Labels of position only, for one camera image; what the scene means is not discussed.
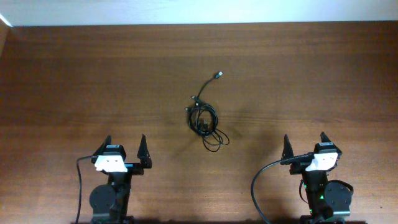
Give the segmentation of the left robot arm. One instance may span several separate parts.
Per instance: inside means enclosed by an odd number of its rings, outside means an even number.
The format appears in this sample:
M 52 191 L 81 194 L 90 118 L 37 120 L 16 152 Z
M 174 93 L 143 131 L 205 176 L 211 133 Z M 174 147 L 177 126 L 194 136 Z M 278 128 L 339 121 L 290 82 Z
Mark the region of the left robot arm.
M 139 162 L 126 162 L 123 145 L 112 144 L 111 136 L 107 136 L 94 152 L 91 162 L 97 171 L 108 176 L 108 181 L 95 187 L 90 194 L 89 201 L 93 209 L 91 223 L 134 223 L 134 217 L 127 214 L 131 179 L 135 175 L 143 175 L 146 169 L 152 167 L 144 135 L 141 137 L 137 158 Z

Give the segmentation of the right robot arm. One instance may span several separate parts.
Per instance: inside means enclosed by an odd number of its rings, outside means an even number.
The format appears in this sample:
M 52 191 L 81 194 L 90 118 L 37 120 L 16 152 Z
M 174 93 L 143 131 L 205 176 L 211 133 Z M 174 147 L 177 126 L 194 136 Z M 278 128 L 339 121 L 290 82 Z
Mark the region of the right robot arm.
M 296 156 L 285 135 L 281 164 L 290 166 L 291 175 L 302 176 L 300 187 L 305 189 L 310 215 L 301 216 L 300 223 L 344 223 L 351 214 L 354 188 L 341 180 L 328 179 L 342 151 L 324 132 L 320 138 L 312 152 Z

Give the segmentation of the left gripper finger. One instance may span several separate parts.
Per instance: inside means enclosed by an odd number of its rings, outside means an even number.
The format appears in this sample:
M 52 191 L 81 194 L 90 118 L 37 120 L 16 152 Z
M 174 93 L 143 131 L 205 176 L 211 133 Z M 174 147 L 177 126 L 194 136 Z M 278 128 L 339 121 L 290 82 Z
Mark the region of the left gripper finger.
M 152 168 L 152 159 L 147 148 L 146 136 L 142 134 L 139 150 L 137 152 L 137 158 L 140 160 L 140 164 L 143 169 Z
M 102 155 L 106 149 L 107 145 L 111 144 L 111 136 L 108 135 L 106 139 L 103 141 L 102 145 L 93 153 L 93 156 L 99 156 Z

